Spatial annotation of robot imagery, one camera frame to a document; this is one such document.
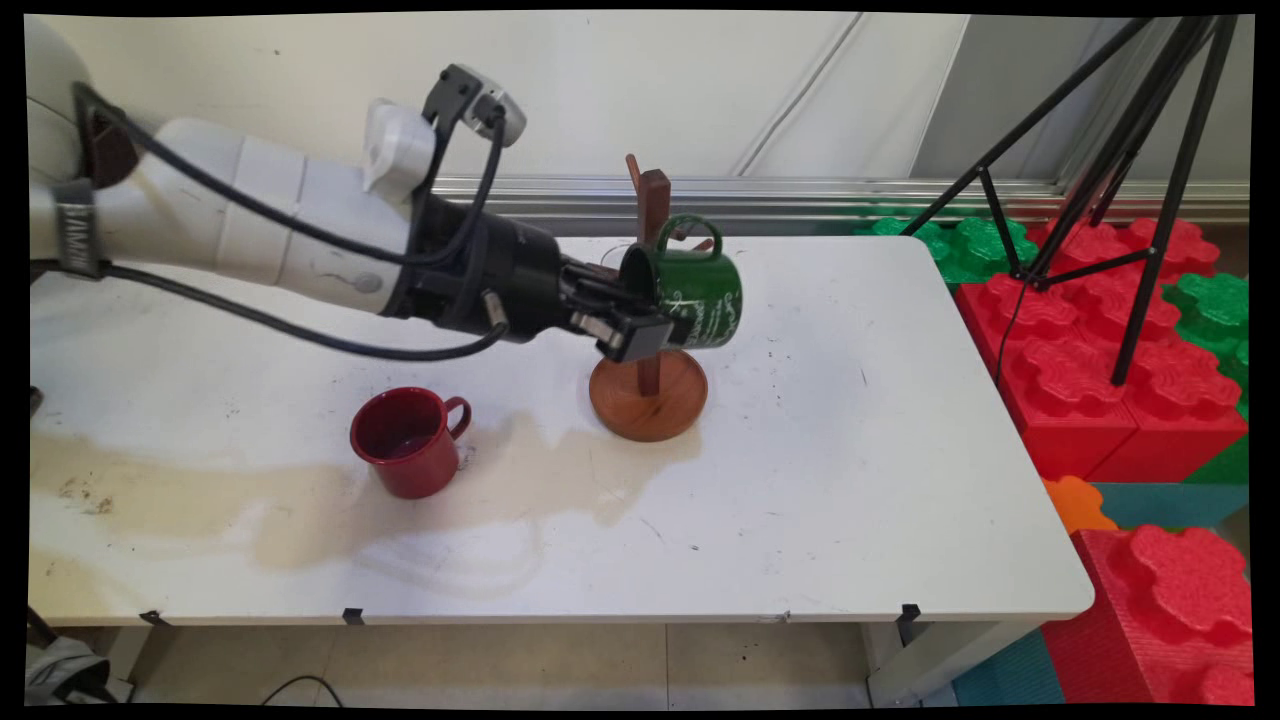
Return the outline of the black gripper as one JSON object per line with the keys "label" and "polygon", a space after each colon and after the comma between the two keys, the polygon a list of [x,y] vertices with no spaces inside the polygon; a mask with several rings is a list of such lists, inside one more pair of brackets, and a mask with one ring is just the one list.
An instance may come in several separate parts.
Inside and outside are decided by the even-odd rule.
{"label": "black gripper", "polygon": [[[451,306],[462,290],[468,250],[444,266],[402,268],[385,305],[385,315],[422,319],[467,334],[485,334],[489,316],[480,293],[495,292],[509,329],[504,337],[525,343],[540,332],[567,325],[562,306],[650,306],[650,299],[628,290],[611,268],[563,258],[552,234],[504,217],[483,211],[472,237],[488,240],[477,292],[454,315]],[[562,304],[561,304],[562,269]],[[572,328],[594,338],[595,350],[613,363],[635,363],[658,355],[675,320],[659,313],[636,314],[616,307],[575,310]]]}

